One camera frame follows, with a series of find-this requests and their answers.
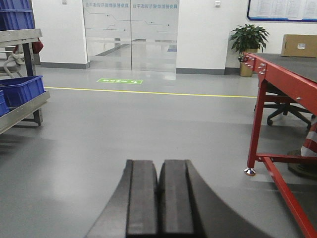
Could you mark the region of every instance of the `red metal table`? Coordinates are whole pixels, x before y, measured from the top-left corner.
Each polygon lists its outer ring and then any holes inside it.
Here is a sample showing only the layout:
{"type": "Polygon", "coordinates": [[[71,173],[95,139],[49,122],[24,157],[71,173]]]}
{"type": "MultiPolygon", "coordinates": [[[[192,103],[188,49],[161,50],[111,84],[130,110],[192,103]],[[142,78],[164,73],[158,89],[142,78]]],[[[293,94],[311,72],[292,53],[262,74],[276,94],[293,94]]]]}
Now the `red metal table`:
{"type": "Polygon", "coordinates": [[[247,175],[253,176],[255,161],[263,162],[278,187],[287,206],[306,238],[317,238],[301,205],[287,186],[274,162],[317,164],[316,157],[258,154],[261,121],[265,102],[297,102],[317,115],[317,60],[308,58],[285,58],[277,54],[244,53],[244,64],[258,74],[259,90],[250,141],[247,175]],[[283,91],[285,96],[266,95],[267,83],[283,91]]]}

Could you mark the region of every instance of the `green floor sign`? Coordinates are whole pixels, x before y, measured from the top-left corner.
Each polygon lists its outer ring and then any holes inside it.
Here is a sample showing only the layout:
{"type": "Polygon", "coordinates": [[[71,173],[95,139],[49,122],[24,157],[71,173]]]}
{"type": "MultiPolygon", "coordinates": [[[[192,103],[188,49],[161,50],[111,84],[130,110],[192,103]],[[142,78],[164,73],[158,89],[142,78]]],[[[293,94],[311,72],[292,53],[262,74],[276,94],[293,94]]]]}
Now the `green floor sign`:
{"type": "Polygon", "coordinates": [[[98,83],[142,84],[143,80],[101,78],[101,79],[99,79],[97,82],[98,82],[98,83]]]}

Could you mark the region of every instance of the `cardboard box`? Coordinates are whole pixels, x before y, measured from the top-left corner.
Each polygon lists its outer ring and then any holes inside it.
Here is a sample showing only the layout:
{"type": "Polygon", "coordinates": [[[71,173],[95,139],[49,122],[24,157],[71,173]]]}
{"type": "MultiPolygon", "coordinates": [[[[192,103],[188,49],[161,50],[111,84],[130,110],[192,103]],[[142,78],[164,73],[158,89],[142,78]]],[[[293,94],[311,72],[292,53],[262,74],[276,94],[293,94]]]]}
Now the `cardboard box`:
{"type": "Polygon", "coordinates": [[[317,57],[317,35],[284,35],[281,55],[317,57]]]}

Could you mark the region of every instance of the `wall bulletin board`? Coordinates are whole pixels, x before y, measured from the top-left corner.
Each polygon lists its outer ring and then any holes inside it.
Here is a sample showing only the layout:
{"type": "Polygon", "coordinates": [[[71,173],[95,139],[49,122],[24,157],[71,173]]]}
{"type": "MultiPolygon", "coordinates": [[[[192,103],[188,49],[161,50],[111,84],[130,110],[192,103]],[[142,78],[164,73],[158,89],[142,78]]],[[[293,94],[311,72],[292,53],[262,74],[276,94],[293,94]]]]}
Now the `wall bulletin board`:
{"type": "Polygon", "coordinates": [[[248,19],[317,22],[317,0],[249,0],[248,19]]]}

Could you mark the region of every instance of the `green leafy plant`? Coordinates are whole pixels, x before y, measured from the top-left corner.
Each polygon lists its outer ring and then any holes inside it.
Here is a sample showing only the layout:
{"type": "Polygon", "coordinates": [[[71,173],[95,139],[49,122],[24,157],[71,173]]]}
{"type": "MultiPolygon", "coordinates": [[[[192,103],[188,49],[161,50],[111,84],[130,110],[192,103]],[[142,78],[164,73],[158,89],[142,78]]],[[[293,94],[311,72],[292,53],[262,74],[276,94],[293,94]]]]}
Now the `green leafy plant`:
{"type": "Polygon", "coordinates": [[[261,26],[255,26],[251,24],[245,24],[245,26],[239,26],[231,32],[235,32],[231,35],[230,40],[234,40],[231,49],[244,52],[246,49],[263,49],[266,48],[267,36],[269,33],[261,26]]]}

